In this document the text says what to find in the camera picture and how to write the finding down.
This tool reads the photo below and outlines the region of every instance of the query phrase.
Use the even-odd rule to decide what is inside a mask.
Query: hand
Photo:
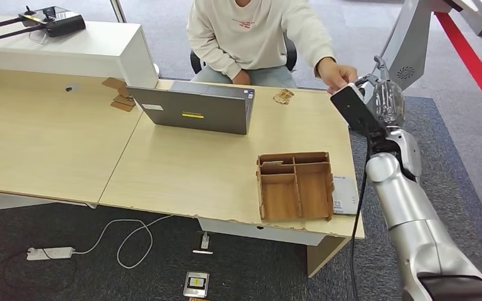
[[[232,79],[234,85],[250,85],[250,76],[245,70],[239,71],[239,73]]]
[[[328,86],[328,93],[334,94],[340,88],[357,80],[357,69],[339,65],[332,58],[323,58],[317,64],[321,79]]]

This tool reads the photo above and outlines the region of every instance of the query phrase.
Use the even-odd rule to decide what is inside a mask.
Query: white card
[[[144,108],[147,110],[158,110],[158,111],[163,111],[163,108],[160,105],[143,105]]]
[[[350,177],[333,176],[333,212],[353,214],[357,212],[358,195],[354,180]]]

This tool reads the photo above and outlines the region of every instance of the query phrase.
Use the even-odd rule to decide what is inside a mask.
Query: white sweatshirt
[[[230,79],[241,69],[285,65],[285,30],[313,68],[333,57],[326,29],[306,0],[251,0],[243,8],[235,0],[193,0],[187,27],[195,54]]]

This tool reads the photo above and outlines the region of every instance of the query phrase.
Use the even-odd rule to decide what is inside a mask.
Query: wall socket
[[[64,246],[62,248],[44,248],[43,250],[29,248],[26,252],[27,253],[26,259],[27,260],[66,259],[66,258],[71,258],[74,251],[75,249],[73,249],[70,246]]]

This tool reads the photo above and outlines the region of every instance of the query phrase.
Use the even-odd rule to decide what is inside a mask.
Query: cardboard organizer
[[[327,152],[261,155],[256,176],[262,220],[331,220],[334,186]]]

